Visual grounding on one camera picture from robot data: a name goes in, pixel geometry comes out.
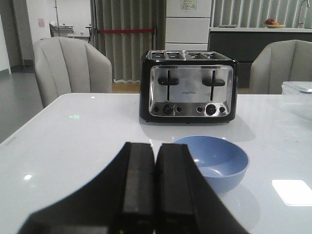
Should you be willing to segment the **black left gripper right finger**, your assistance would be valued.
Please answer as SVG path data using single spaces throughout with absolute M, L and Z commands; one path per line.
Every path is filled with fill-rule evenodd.
M 156 233 L 247 233 L 204 179 L 187 145 L 162 144 L 155 173 Z

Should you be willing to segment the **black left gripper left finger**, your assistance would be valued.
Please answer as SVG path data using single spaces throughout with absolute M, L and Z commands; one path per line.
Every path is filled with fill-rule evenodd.
M 126 142 L 91 181 L 27 218 L 20 234 L 151 234 L 154 154 Z

